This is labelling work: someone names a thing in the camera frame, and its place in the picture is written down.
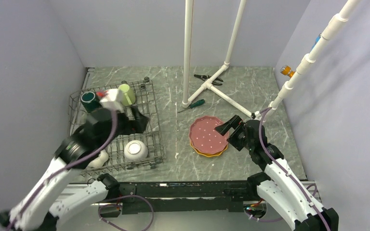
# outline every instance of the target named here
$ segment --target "green screwdriver handle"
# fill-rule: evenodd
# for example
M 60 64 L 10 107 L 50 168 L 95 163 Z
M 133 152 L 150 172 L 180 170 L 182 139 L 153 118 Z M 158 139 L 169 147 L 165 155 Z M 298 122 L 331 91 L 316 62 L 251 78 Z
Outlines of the green screwdriver handle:
M 198 107 L 198 106 L 201 106 L 204 103 L 205 103 L 205 100 L 204 99 L 201 99 L 201 100 L 196 101 L 195 103 L 191 103 L 189 105 L 189 108 Z

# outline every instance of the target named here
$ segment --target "orange valve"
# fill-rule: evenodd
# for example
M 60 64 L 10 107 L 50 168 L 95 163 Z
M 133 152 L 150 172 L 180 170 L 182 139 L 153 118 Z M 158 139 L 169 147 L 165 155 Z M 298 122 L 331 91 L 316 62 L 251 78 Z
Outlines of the orange valve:
M 288 76 L 288 77 L 293 77 L 294 73 L 296 73 L 295 71 L 292 71 L 291 70 L 291 67 L 287 66 L 287 65 L 284 65 L 281 69 L 280 69 L 280 73 L 282 73 L 283 75 L 285 76 Z

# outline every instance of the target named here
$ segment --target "stacked plates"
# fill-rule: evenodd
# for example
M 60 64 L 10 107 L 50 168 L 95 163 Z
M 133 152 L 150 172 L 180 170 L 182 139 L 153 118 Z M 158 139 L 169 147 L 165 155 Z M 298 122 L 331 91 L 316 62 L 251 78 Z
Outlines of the stacked plates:
M 222 124 L 223 122 L 214 116 L 206 115 L 196 119 L 189 129 L 191 147 L 206 157 L 221 155 L 228 147 L 226 139 L 229 137 L 229 132 L 221 136 L 215 130 L 215 127 Z

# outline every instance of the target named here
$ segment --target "white wall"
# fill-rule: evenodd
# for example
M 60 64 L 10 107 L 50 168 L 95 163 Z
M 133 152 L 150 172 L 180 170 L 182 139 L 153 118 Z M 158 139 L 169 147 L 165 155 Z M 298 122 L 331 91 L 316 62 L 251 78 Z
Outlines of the white wall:
M 345 0 L 311 0 L 276 69 L 297 67 Z M 286 76 L 277 71 L 279 86 Z M 370 0 L 284 100 L 305 172 L 340 230 L 370 231 Z
M 184 0 L 51 0 L 83 64 L 183 65 Z M 274 66 L 309 0 L 248 0 L 232 65 Z M 195 0 L 192 65 L 221 65 L 239 0 Z
M 17 204 L 66 136 L 85 68 L 45 0 L 0 0 L 0 211 Z

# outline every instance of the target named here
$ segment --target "dish rack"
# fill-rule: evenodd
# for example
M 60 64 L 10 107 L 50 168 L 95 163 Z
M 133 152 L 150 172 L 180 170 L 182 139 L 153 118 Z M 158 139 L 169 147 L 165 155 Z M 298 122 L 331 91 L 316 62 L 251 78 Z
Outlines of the dish rack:
M 140 112 L 149 118 L 146 130 L 142 134 L 120 135 L 117 136 L 106 148 L 108 160 L 102 167 L 86 169 L 82 176 L 96 177 L 103 173 L 113 173 L 121 170 L 130 170 L 139 166 L 150 166 L 151 169 L 162 163 L 165 157 L 164 146 L 162 144 L 162 135 L 159 124 L 159 116 L 152 80 L 127 83 L 135 92 L 136 105 Z M 80 96 L 87 91 L 104 91 L 118 88 L 119 85 L 108 85 L 99 88 L 83 89 L 70 95 L 70 104 L 68 109 L 69 125 L 68 136 L 86 121 L 88 113 L 80 103 Z M 129 107 L 124 107 L 128 118 L 134 119 Z M 132 140 L 140 140 L 148 148 L 148 156 L 142 160 L 126 162 L 124 158 L 124 147 Z

